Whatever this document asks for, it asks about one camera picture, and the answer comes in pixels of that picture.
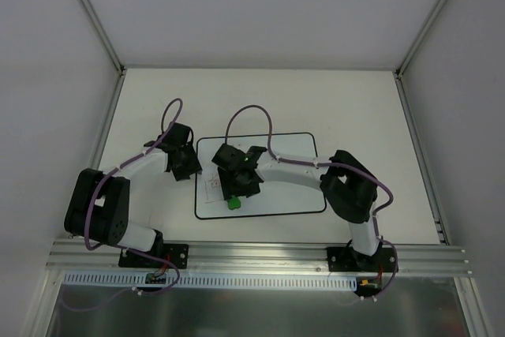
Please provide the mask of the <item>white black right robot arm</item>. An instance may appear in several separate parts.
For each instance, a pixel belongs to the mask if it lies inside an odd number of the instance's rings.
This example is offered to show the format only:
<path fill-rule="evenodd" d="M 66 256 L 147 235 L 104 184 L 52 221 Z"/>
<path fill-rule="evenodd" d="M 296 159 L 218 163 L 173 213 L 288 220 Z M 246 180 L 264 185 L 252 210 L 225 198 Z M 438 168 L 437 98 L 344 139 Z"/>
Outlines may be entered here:
<path fill-rule="evenodd" d="M 242 197 L 260 192 L 266 182 L 281 182 L 319 190 L 333 212 L 348 222 L 351 241 L 342 262 L 370 271 L 381 260 L 382 243 L 371 216 L 378 181 L 349 152 L 338 150 L 327 162 L 317 158 L 287 158 L 265 147 L 247 152 L 222 144 L 211 160 L 216 166 L 224 200 L 230 210 Z"/>

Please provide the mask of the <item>aluminium corner post right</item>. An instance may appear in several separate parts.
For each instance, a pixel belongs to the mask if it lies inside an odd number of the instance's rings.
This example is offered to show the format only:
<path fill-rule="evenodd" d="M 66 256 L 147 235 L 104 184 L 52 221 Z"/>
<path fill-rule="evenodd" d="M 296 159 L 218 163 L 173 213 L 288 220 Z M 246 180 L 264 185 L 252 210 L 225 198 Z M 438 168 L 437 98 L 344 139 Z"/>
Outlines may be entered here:
<path fill-rule="evenodd" d="M 435 26 L 437 20 L 439 19 L 441 13 L 445 5 L 449 2 L 449 0 L 435 0 L 431 9 L 428 12 L 427 17 L 424 19 L 419 31 L 415 35 L 413 42 L 410 44 L 406 54 L 395 70 L 395 76 L 399 79 L 402 78 L 404 73 L 407 71 L 411 62 L 416 57 L 417 52 L 421 49 L 422 44 L 428 37 L 428 34 Z"/>

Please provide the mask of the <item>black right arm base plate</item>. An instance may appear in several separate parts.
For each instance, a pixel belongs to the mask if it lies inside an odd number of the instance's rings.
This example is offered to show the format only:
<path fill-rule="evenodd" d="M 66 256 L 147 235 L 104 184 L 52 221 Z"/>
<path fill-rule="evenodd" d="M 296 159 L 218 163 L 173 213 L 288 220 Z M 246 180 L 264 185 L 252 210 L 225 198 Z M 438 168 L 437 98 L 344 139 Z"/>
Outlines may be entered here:
<path fill-rule="evenodd" d="M 327 247 L 327 264 L 330 272 L 392 273 L 398 263 L 391 247 L 379 245 L 372 256 L 356 252 L 351 246 Z"/>

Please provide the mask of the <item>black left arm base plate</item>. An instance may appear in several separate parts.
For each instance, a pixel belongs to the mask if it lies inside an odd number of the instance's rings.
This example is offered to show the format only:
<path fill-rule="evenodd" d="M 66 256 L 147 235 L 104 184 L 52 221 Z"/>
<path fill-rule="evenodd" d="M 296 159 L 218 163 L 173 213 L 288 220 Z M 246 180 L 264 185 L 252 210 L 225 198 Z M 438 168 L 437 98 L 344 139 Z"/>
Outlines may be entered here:
<path fill-rule="evenodd" d="M 143 252 L 143 254 L 169 261 L 178 269 L 186 269 L 189 257 L 189 246 L 187 244 L 160 242 L 155 243 L 151 250 Z M 118 260 L 118 266 L 120 268 L 159 269 L 163 265 L 164 263 L 161 261 L 132 253 L 129 250 L 125 254 L 121 253 Z"/>

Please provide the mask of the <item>green whiteboard eraser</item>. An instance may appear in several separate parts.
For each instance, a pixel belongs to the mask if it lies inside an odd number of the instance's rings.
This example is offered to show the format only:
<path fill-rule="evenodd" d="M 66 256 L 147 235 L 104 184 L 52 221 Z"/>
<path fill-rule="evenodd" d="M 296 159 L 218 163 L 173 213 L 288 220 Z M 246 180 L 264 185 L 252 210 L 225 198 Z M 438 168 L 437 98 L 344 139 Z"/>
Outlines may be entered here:
<path fill-rule="evenodd" d="M 226 201 L 226 204 L 229 210 L 237 210 L 241 207 L 241 200 L 236 196 L 232 196 Z"/>

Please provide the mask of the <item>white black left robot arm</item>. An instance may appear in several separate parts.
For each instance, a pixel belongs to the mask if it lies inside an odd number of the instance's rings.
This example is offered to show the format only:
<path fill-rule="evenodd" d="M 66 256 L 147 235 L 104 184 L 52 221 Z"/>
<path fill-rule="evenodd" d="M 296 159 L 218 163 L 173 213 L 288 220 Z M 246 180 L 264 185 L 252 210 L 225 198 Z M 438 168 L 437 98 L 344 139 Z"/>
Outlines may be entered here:
<path fill-rule="evenodd" d="M 130 194 L 147 180 L 171 173 L 176 181 L 189 180 L 202 167 L 193 146 L 193 130 L 174 123 L 149 141 L 140 153 L 107 172 L 87 168 L 77 177 L 64 229 L 101 245 L 137 251 L 144 265 L 154 267 L 164 258 L 163 233 L 133 222 Z"/>

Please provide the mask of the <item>aluminium corner post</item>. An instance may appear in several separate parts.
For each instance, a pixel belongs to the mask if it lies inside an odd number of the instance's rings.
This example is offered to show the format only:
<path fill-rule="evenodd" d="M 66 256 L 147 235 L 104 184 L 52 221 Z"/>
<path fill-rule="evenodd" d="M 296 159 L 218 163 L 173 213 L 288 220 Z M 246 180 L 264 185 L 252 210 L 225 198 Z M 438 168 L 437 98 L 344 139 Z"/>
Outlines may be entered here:
<path fill-rule="evenodd" d="M 417 52 L 421 49 L 422 44 L 428 37 L 428 34 L 435 26 L 437 20 L 439 19 L 441 13 L 445 5 L 449 2 L 449 0 L 435 0 L 431 9 L 428 12 L 427 17 L 424 19 L 419 31 L 415 35 L 413 42 L 410 44 L 406 54 L 395 70 L 395 76 L 399 79 L 402 78 L 404 73 L 407 71 L 411 62 L 416 57 Z"/>
<path fill-rule="evenodd" d="M 84 14 L 87 17 L 89 23 L 91 24 L 94 33 L 98 37 L 101 46 L 105 50 L 106 55 L 110 60 L 110 63 L 114 67 L 114 70 L 119 75 L 122 75 L 124 71 L 124 65 L 122 63 L 122 60 L 119 58 L 118 53 L 114 49 L 113 44 L 110 41 L 110 38 L 107 34 L 107 31 L 103 27 L 103 23 L 99 19 L 99 15 L 92 4 L 92 1 L 78 0 L 78 2 L 80 3 L 80 7 L 84 11 Z"/>

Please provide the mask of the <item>aluminium corner post left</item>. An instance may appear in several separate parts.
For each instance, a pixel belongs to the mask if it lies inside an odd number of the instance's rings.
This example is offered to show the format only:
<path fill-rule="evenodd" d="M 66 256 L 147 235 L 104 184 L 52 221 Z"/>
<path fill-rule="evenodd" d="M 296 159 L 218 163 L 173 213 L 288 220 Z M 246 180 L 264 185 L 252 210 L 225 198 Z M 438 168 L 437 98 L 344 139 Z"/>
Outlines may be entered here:
<path fill-rule="evenodd" d="M 124 71 L 124 65 L 122 63 L 122 60 L 119 58 L 118 53 L 114 49 L 113 44 L 110 41 L 110 38 L 107 34 L 107 31 L 103 27 L 103 23 L 99 19 L 99 15 L 92 4 L 92 1 L 78 0 L 78 2 L 80 3 L 80 7 L 84 11 L 84 14 L 87 17 L 89 23 L 91 24 L 94 33 L 98 37 L 101 46 L 105 50 L 106 55 L 110 60 L 110 63 L 114 67 L 114 70 L 119 75 L 122 75 Z"/>

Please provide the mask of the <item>white whiteboard black frame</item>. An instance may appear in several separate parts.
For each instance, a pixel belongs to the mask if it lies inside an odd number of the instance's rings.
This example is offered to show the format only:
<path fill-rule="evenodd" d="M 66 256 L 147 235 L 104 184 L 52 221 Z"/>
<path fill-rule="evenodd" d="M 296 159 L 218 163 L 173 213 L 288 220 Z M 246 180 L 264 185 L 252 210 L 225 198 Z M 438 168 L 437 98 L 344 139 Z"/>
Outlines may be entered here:
<path fill-rule="evenodd" d="M 268 152 L 259 161 L 266 182 L 260 184 L 260 193 L 239 197 L 241 207 L 229 210 L 220 185 L 218 167 L 211 159 L 223 144 L 224 137 L 202 137 L 196 143 L 196 153 L 203 173 L 196 177 L 195 215 L 198 219 L 233 219 L 265 217 L 268 215 L 295 215 L 320 213 L 327 207 L 320 191 L 319 177 L 324 169 L 277 163 Z M 228 137 L 228 144 L 247 152 L 252 146 L 267 147 L 267 135 Z M 286 159 L 312 161 L 317 156 L 315 138 L 311 133 L 276 133 L 271 147 Z"/>

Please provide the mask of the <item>aluminium mounting rail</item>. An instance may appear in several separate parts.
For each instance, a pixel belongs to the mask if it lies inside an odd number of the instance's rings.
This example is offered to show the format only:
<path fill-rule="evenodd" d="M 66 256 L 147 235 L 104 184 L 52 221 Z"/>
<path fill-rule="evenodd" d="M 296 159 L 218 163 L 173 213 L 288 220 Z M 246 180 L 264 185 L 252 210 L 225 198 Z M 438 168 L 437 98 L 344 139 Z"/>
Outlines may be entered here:
<path fill-rule="evenodd" d="M 397 245 L 399 274 L 426 277 L 471 277 L 471 261 L 453 245 Z M 46 269 L 117 270 L 121 250 L 89 251 L 81 239 L 57 239 Z M 190 242 L 187 272 L 245 274 L 328 273 L 326 245 L 246 242 Z"/>

